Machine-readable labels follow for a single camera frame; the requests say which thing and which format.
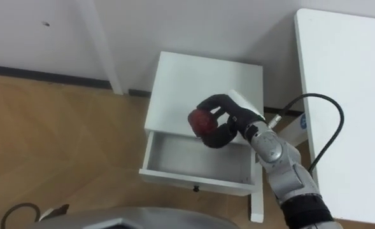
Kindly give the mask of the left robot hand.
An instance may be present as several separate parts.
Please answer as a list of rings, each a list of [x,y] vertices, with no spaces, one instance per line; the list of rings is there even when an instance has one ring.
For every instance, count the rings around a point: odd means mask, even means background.
[[[46,219],[56,218],[58,216],[66,215],[69,209],[69,204],[64,204],[58,208],[50,208],[46,210],[40,217],[39,221],[44,221]]]

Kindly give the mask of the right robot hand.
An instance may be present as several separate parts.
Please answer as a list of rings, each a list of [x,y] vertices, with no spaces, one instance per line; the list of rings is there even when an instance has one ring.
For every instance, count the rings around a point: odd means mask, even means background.
[[[209,148],[222,148],[238,134],[248,142],[258,134],[255,123],[265,122],[259,114],[239,106],[226,94],[203,100],[188,115],[194,134]]]

